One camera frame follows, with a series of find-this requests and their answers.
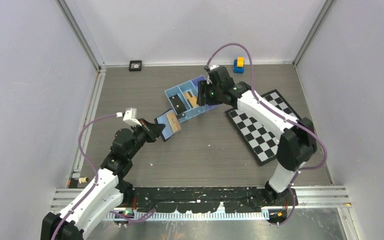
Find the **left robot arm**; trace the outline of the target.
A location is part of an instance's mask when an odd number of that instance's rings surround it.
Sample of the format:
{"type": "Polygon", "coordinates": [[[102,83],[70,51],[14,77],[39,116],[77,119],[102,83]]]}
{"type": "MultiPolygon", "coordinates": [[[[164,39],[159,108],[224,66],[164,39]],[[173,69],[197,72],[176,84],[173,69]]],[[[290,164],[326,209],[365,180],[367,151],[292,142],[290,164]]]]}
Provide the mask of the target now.
{"type": "Polygon", "coordinates": [[[119,129],[91,182],[66,207],[43,218],[40,239],[85,240],[115,207],[128,207],[134,190],[124,177],[133,166],[132,159],[144,144],[154,143],[164,128],[162,123],[140,118],[135,126],[119,129]]]}

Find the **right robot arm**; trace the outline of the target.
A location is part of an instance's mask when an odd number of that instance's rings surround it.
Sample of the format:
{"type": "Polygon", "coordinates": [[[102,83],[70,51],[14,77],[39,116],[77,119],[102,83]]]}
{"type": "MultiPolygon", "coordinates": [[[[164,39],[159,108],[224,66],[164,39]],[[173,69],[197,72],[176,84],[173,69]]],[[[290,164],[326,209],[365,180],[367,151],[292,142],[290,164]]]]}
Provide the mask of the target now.
{"type": "Polygon", "coordinates": [[[299,168],[317,150],[313,122],[306,117],[298,119],[284,113],[258,95],[249,84],[235,83],[225,66],[211,65],[204,69],[208,77],[198,83],[198,105],[229,105],[254,118],[278,140],[275,154],[278,164],[264,186],[262,201],[279,205],[299,168]]]}

